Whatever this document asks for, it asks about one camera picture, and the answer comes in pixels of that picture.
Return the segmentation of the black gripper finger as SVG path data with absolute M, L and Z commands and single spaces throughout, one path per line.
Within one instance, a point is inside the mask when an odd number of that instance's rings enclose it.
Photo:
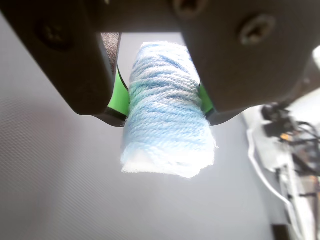
M 1 13 L 70 108 L 113 127 L 125 115 L 110 106 L 119 34 L 105 46 L 93 23 L 103 0 L 3 0 Z
M 285 99 L 320 43 L 317 0 L 177 0 L 174 10 L 220 113 Z

